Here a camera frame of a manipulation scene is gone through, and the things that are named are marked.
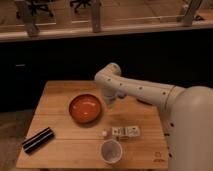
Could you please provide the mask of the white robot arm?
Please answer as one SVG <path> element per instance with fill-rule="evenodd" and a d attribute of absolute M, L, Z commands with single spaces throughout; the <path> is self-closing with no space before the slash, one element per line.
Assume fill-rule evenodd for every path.
<path fill-rule="evenodd" d="M 125 78 L 115 63 L 94 81 L 108 104 L 133 96 L 157 107 L 168 133 L 168 171 L 213 171 L 213 88 Z"/>

